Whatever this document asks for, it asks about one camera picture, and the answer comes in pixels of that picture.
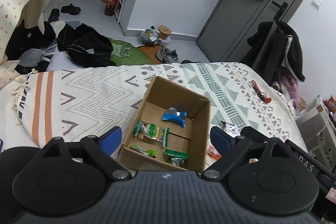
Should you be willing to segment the green-wrapped biscuit packet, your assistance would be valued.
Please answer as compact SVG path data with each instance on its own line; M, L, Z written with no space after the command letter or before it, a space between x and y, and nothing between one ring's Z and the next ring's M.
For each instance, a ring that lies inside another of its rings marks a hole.
M142 120L138 120L135 125L133 135L139 140L143 140L148 143L161 143L163 148L168 146L170 129L168 127L160 127L157 124L147 123Z

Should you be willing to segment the green snack packet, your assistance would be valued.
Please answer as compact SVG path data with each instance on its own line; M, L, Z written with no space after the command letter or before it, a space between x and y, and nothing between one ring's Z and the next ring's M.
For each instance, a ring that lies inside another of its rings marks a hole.
M165 149L163 157L167 163L173 166L184 168L189 158L189 155L188 153L185 152L175 151L172 149Z

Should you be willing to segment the orange pink snack packet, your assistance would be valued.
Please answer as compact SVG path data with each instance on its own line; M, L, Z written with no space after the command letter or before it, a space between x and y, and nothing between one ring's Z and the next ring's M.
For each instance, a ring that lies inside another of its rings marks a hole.
M207 155L215 160L219 160L222 158L221 154L217 151L217 149L211 144L207 148Z

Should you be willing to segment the silver black-label snack packet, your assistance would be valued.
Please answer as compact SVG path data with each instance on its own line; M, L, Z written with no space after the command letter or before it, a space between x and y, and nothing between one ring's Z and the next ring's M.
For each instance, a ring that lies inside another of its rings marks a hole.
M225 132L230 132L230 133L239 133L238 128L235 124L221 121L222 123L222 128Z

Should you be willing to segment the small green candy packet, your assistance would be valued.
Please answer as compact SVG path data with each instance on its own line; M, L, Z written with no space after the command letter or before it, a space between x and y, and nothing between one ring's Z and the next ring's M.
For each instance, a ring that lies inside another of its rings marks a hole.
M136 151L144 156L151 157L153 159L157 156L157 151L155 149L144 150L142 147L138 145L132 145L130 147L131 150Z

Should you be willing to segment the brown cardboard box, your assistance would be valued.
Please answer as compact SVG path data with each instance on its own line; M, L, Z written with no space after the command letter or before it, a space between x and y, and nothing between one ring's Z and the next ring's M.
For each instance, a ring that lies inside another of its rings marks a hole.
M185 128L162 120L169 107L187 112ZM210 108L207 97L163 77L154 77L127 132L121 150L121 162L132 170L193 170L201 173L206 164ZM163 148L161 143L148 143L134 137L133 131L138 120L168 127L170 133L167 148ZM138 145L144 150L155 149L157 156L155 159L144 156L131 150L132 145ZM188 153L185 167L167 163L163 157L165 149Z

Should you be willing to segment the patterned white green bedspread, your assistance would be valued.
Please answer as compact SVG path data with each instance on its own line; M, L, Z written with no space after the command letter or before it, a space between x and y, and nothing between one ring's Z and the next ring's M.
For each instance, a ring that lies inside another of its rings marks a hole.
M41 147L54 136L78 141L114 126L127 132L152 79L163 77L210 100L210 125L251 126L306 145L285 97L240 63L65 69L19 76L1 89L1 148ZM272 99L262 102L251 81Z

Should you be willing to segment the green frog rug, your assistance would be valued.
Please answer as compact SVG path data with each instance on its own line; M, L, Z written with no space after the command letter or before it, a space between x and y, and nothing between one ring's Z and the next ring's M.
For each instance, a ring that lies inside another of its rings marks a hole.
M156 62L155 59L151 58L140 47L135 47L123 40L111 38L109 38L109 40L113 47L110 60L114 62L116 66L159 64L159 61Z

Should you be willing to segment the black clothes pile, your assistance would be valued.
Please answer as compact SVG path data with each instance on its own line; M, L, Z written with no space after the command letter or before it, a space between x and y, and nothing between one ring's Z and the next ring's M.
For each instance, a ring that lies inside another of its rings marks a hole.
M66 24L58 34L58 50L66 52L77 65L85 68L116 66L109 38L84 23L73 28Z

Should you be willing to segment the grey door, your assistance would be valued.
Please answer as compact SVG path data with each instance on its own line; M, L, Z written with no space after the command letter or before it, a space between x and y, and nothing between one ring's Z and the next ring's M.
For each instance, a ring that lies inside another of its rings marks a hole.
M262 22L289 22L303 0L219 0L197 38L209 61L239 61Z

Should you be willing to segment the grey sneaker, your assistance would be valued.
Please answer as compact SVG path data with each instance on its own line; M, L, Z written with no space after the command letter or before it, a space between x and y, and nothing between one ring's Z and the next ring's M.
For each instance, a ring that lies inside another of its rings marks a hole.
M165 46L157 51L156 57L165 64L180 63L176 50L170 50Z

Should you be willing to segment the brown round basket lid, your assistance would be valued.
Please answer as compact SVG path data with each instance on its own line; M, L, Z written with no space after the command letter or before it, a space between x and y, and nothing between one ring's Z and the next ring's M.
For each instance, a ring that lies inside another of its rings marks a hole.
M161 40L166 40L171 35L171 29L167 26L160 25L158 27L158 37Z

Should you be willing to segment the black shoe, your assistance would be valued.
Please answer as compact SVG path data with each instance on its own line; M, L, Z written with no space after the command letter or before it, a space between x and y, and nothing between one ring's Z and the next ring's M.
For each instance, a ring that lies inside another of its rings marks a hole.
M67 6L63 6L61 8L61 12L64 14L70 14L70 15L79 15L81 12L80 7L74 6L72 5L72 3L70 3Z

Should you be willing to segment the brown soda bottle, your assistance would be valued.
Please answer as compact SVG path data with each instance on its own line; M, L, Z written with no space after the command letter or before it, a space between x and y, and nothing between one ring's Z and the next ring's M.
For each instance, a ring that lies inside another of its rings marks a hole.
M113 16L114 15L114 10L116 7L118 0L106 0L106 7L105 7L105 11L104 14L106 16Z

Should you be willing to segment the red keychain with keys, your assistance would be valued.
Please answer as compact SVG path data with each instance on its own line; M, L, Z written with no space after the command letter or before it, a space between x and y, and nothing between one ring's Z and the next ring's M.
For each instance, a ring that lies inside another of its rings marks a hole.
M258 98L264 102L264 104L269 104L272 102L272 99L270 97L267 97L265 93L262 93L257 82L255 80L251 81L252 84L252 88L254 89L254 91L256 92Z

